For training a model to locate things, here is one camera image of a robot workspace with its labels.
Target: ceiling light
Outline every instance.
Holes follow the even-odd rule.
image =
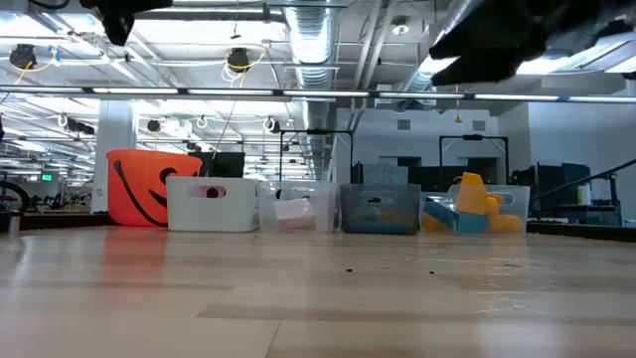
[[[89,166],[79,165],[79,164],[75,164],[75,163],[73,164],[73,167],[77,168],[77,169],[82,169],[82,170],[92,170],[92,168],[89,167]]]
[[[4,127],[3,129],[4,129],[5,133],[9,133],[9,134],[13,134],[13,135],[27,135],[25,132],[20,131],[18,129],[7,128],[7,127]]]
[[[601,102],[601,103],[636,103],[636,97],[620,96],[571,96],[568,101],[573,102]]]
[[[547,75],[565,66],[569,58],[549,59],[538,58],[522,63],[517,69],[517,75]]]
[[[273,95],[273,90],[267,89],[188,89],[189,94],[209,95]]]
[[[463,99],[463,93],[413,93],[413,92],[380,92],[382,98],[411,98],[411,99]]]
[[[475,94],[475,99],[483,99],[483,100],[520,100],[520,101],[557,101],[558,100],[558,95]]]
[[[617,50],[621,46],[625,45],[626,42],[617,42],[613,44],[597,44],[594,47],[591,47],[585,51],[581,51],[578,54],[569,58],[567,64],[559,68],[560,71],[571,71],[571,70],[580,70],[585,66],[595,62],[596,60],[605,57],[609,53]]]
[[[636,56],[623,61],[606,72],[610,74],[631,74],[636,72]]]
[[[346,97],[366,97],[367,91],[355,90],[284,90],[283,95],[290,96],[346,96]]]
[[[408,18],[406,16],[395,16],[394,19],[391,21],[391,25],[393,25],[393,33],[394,35],[397,36],[402,36],[406,33],[408,33],[408,25],[406,24],[406,22],[408,21]]]
[[[40,170],[7,170],[8,174],[16,174],[16,175],[40,175],[42,172]]]
[[[436,74],[445,70],[456,60],[457,58],[434,60],[431,56],[428,56],[421,65],[419,65],[419,71],[427,74]]]
[[[232,8],[232,9],[221,9],[214,7],[171,7],[166,9],[156,9],[149,11],[151,13],[162,13],[162,12],[176,12],[176,13],[238,13],[238,14],[261,14],[262,9],[260,8]],[[270,14],[280,15],[282,12],[280,10],[270,10]]]
[[[92,89],[95,93],[113,93],[113,94],[178,94],[177,89]]]
[[[39,86],[2,86],[0,91],[8,92],[38,92],[38,93],[68,93],[83,92],[81,88],[65,88],[65,87],[39,87]]]
[[[32,143],[32,142],[28,142],[24,140],[15,140],[14,142],[18,144],[18,146],[20,146],[22,149],[25,149],[25,150],[33,150],[37,152],[47,151],[45,147],[37,143]]]

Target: storage bin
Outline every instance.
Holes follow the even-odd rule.
[[[246,233],[256,227],[256,183],[253,180],[168,178],[170,230]]]
[[[457,202],[460,185],[448,190],[448,199]],[[501,203],[486,203],[485,215],[489,217],[489,233],[524,234],[530,211],[530,187],[512,185],[486,185],[486,192],[501,198]]]
[[[128,227],[168,227],[166,178],[199,174],[201,159],[141,149],[115,149],[108,160],[108,214]]]
[[[338,185],[327,182],[261,182],[258,217],[264,232],[334,231]]]
[[[345,184],[340,187],[340,198],[345,233],[417,233],[419,185]]]
[[[447,195],[447,193],[421,193],[419,200],[419,229],[422,230],[424,233],[442,234],[448,232],[447,228],[444,225],[442,225],[435,218],[431,217],[429,214],[426,214],[424,211],[427,201],[435,200],[438,202],[444,202],[448,200],[446,198]]]

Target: blue plastic bin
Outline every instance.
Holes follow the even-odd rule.
[[[415,235],[419,200],[419,185],[341,185],[342,229],[352,234]]]

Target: light wood floor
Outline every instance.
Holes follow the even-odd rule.
[[[0,357],[633,358],[636,246],[23,233],[0,239]]]

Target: jack-o-lantern bucket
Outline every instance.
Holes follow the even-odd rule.
[[[131,227],[168,227],[166,178],[197,176],[201,159],[139,149],[115,149],[108,159],[108,214]]]

